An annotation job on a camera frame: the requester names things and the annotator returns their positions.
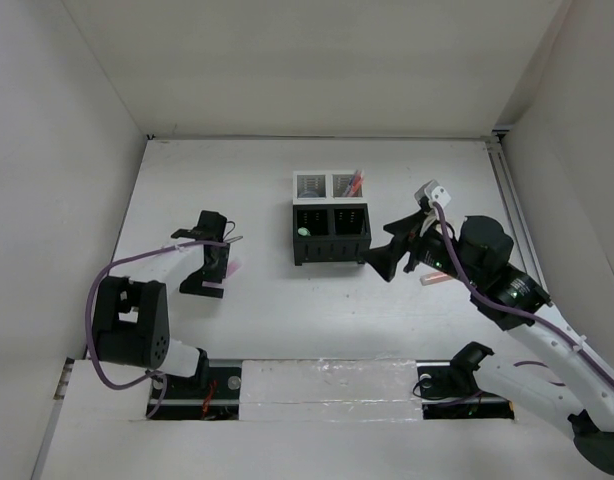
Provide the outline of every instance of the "white wall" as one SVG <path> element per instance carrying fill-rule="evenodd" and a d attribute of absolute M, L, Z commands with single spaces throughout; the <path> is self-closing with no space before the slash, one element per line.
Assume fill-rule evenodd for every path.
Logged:
<path fill-rule="evenodd" d="M 504 147 L 551 293 L 614 364 L 614 0 L 574 0 Z"/>
<path fill-rule="evenodd" d="M 160 136 L 489 134 L 562 3 L 65 0 Z"/>
<path fill-rule="evenodd" d="M 142 135 L 59 0 L 0 0 L 0 479 L 28 479 Z"/>

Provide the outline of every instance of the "wall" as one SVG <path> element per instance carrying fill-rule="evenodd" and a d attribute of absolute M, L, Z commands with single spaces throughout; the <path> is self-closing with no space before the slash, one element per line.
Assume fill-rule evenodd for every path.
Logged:
<path fill-rule="evenodd" d="M 0 479 L 30 478 L 144 149 L 59 0 L 0 0 Z"/>
<path fill-rule="evenodd" d="M 488 134 L 562 3 L 65 0 L 158 136 Z"/>
<path fill-rule="evenodd" d="M 614 364 L 614 0 L 575 0 L 504 141 L 563 314 Z"/>

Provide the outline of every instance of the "black box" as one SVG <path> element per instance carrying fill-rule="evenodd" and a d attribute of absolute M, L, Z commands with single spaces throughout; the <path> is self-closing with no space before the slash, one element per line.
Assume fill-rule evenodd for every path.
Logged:
<path fill-rule="evenodd" d="M 360 252 L 371 244 L 366 203 L 294 205 L 294 264 L 365 263 Z M 307 229 L 309 235 L 299 234 Z"/>

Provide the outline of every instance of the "white table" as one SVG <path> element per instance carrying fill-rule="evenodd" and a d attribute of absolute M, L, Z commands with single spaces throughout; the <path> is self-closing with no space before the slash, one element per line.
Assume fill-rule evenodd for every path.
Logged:
<path fill-rule="evenodd" d="M 450 219 L 482 214 L 508 227 L 479 141 L 154 140 L 116 258 L 159 247 L 176 229 L 194 226 L 201 209 L 237 223 L 236 233 L 245 238 L 233 246 L 232 258 L 243 266 L 227 280 L 224 299 L 176 294 L 170 304 L 172 335 L 214 359 L 450 358 L 472 340 L 509 358 L 531 358 L 477 313 L 458 282 L 422 287 L 419 276 L 426 268 L 387 284 L 367 265 L 293 265 L 292 171 L 355 168 L 366 174 L 374 245 L 389 240 L 383 224 L 417 209 L 413 193 L 432 178 L 454 199 Z M 518 252 L 512 260 L 519 263 Z M 138 373 L 108 370 L 119 381 Z M 245 369 L 243 385 L 269 382 L 271 390 L 276 377 L 264 370 Z M 285 375 L 283 382 L 292 381 L 293 375 Z M 358 395 L 362 388 L 380 395 L 380 382 L 392 388 L 384 376 L 377 374 L 375 383 L 358 377 L 365 382 Z M 296 378 L 296 391 L 305 378 Z M 406 392 L 410 386 L 403 382 Z M 522 410 L 516 422 L 422 421 L 413 405 L 394 414 L 397 421 L 366 422 L 358 420 L 366 412 L 337 416 L 327 409 L 320 419 L 312 408 L 272 405 L 263 412 L 248 405 L 248 418 L 270 420 L 283 411 L 283 419 L 150 422 L 141 420 L 147 388 L 106 390 L 91 365 L 79 362 L 43 478 L 607 478 Z M 255 401 L 264 403 L 264 388 L 257 391 Z M 374 410 L 367 415 L 376 416 Z"/>

